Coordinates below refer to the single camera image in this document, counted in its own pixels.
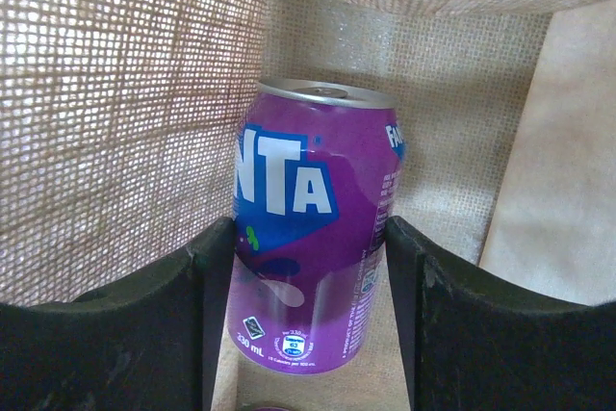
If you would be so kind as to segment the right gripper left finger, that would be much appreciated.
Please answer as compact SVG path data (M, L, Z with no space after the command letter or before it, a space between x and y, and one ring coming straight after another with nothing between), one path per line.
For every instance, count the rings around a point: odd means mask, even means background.
M219 218L70 302L1 308L5 410L207 410L234 254Z

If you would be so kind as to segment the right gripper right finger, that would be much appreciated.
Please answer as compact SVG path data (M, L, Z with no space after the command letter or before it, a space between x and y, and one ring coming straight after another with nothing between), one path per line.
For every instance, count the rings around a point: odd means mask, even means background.
M615 305L509 283L400 217L385 244L414 410L611 410Z

